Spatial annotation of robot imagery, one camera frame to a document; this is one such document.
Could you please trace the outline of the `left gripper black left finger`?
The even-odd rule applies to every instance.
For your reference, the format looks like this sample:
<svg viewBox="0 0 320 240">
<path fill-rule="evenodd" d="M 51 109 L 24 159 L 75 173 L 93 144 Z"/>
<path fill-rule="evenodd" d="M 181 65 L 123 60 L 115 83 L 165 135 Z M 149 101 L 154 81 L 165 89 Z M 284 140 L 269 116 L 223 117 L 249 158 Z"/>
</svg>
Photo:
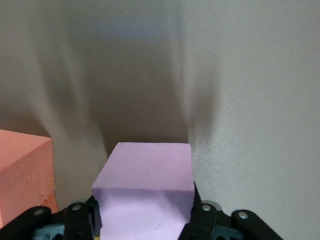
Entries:
<svg viewBox="0 0 320 240">
<path fill-rule="evenodd" d="M 99 240 L 102 220 L 93 196 L 52 213 L 51 208 L 27 209 L 0 229 L 2 240 Z"/>
</svg>

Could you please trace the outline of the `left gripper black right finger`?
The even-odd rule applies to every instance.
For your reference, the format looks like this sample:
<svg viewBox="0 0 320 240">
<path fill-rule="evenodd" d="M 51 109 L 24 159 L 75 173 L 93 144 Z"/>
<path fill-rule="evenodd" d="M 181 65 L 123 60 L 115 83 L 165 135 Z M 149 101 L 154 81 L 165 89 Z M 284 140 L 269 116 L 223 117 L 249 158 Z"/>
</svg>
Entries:
<svg viewBox="0 0 320 240">
<path fill-rule="evenodd" d="M 214 201 L 202 200 L 195 187 L 191 217 L 182 229 L 181 240 L 281 240 L 257 214 L 247 209 L 230 216 Z"/>
</svg>

